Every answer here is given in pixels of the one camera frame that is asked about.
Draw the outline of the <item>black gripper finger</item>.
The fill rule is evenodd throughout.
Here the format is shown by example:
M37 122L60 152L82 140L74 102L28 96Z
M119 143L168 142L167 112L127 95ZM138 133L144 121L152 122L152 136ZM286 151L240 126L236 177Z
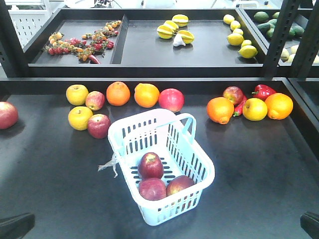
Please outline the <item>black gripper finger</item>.
M1 239L21 239L35 226L35 214L24 213L0 220Z
M319 215L305 212L300 217L301 228L312 238L319 239Z

